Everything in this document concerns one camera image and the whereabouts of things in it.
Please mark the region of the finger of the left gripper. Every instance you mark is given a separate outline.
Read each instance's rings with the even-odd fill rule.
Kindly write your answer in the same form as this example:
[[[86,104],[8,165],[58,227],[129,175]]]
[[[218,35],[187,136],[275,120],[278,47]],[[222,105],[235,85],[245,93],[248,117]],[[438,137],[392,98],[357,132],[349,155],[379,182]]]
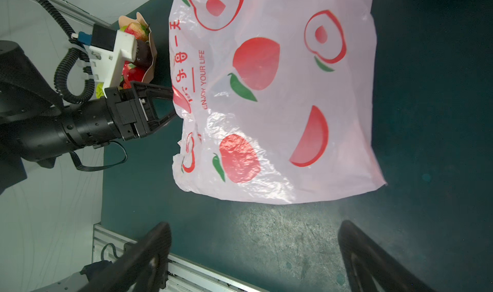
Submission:
[[[154,99],[173,101],[174,92],[172,88],[149,83],[144,83],[143,87],[145,88],[145,98],[149,101]]]
[[[161,128],[167,126],[175,117],[177,117],[176,112],[170,112],[163,118],[152,117],[149,121],[147,121],[146,135],[154,134]]]

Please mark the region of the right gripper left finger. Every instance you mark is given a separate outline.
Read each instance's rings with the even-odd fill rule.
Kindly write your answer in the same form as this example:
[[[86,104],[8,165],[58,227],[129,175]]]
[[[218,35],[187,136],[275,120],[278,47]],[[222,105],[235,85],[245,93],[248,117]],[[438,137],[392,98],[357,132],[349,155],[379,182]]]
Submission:
[[[172,232],[160,222],[81,291],[159,291],[168,265]]]

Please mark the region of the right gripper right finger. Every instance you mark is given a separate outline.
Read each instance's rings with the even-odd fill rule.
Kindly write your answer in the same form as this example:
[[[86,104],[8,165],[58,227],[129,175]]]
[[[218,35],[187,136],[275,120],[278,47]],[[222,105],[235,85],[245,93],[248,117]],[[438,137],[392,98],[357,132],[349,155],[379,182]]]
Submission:
[[[345,220],[338,244],[352,291],[433,291],[353,222]]]

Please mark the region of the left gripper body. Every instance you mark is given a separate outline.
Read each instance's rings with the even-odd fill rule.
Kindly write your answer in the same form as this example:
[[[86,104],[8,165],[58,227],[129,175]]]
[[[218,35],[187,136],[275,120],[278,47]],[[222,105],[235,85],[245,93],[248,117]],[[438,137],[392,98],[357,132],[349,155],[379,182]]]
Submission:
[[[154,108],[150,103],[153,87],[134,81],[129,89],[105,89],[110,132],[114,139],[139,139],[154,133]]]

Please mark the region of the green yellow starfruit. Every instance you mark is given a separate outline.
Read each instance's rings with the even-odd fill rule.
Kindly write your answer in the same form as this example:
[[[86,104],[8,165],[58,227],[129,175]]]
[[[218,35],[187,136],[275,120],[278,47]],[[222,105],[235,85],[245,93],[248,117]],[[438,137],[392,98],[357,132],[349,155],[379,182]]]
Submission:
[[[104,98],[105,97],[105,92],[104,92],[104,83],[98,83],[96,85],[96,98]]]

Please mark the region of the dark purple plum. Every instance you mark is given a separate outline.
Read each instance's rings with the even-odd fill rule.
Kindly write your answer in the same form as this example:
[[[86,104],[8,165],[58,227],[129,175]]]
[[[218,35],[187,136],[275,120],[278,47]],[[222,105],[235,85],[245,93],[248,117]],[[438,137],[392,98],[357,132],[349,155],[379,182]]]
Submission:
[[[132,62],[137,67],[148,69],[153,63],[153,56],[150,44],[141,40],[136,40],[136,57]]]

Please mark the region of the pink printed plastic bag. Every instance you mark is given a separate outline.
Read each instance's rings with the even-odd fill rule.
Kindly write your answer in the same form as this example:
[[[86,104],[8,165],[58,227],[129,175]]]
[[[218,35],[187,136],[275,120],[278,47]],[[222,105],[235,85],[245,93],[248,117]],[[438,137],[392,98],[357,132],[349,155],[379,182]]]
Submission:
[[[286,205],[385,185],[371,147],[372,0],[173,0],[173,177],[185,192]]]

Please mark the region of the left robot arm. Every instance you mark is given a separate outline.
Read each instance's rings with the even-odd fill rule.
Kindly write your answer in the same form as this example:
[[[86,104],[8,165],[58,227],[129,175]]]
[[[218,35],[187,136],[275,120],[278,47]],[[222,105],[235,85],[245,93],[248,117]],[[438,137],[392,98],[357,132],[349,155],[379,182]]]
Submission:
[[[133,81],[106,98],[64,105],[21,47],[1,41],[1,190],[26,180],[24,161],[51,169],[68,153],[78,171],[111,168],[85,166],[76,152],[154,134],[177,115],[160,117],[158,100],[172,101],[172,88]]]

